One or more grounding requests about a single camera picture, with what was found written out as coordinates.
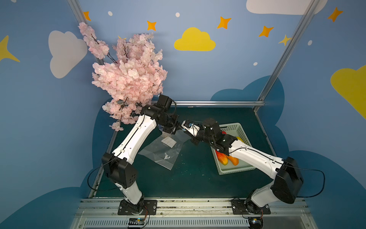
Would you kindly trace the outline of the clear zip-top bag blue zipper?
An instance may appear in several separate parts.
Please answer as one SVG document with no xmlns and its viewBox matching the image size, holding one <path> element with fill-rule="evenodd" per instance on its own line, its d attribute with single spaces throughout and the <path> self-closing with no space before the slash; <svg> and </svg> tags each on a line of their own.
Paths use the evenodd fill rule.
<svg viewBox="0 0 366 229">
<path fill-rule="evenodd" d="M 164 132 L 161 125 L 158 125 L 158 129 L 162 134 L 138 154 L 168 170 L 172 170 L 184 143 L 191 138 L 183 130 L 177 130 L 173 135 Z"/>
</svg>

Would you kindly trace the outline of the large orange mango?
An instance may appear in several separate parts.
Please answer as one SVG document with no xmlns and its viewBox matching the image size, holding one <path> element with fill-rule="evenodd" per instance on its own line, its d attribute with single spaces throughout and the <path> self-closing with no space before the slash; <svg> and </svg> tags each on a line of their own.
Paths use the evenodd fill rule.
<svg viewBox="0 0 366 229">
<path fill-rule="evenodd" d="M 234 166 L 237 166 L 239 164 L 239 159 L 233 156 L 227 156 L 228 160 L 232 162 Z"/>
</svg>

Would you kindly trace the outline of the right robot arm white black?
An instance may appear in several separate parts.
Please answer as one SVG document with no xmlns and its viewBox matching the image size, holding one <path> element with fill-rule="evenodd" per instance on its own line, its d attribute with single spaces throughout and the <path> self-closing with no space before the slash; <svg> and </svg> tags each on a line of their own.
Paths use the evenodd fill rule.
<svg viewBox="0 0 366 229">
<path fill-rule="evenodd" d="M 271 183 L 252 191 L 246 198 L 245 207 L 249 212 L 257 213 L 272 202 L 295 202 L 304 179 L 293 158 L 282 159 L 269 155 L 245 144 L 235 136 L 223 134 L 218 122 L 212 118 L 205 120 L 201 125 L 186 120 L 181 127 L 195 144 L 207 143 L 217 152 L 240 159 L 272 179 Z"/>
</svg>

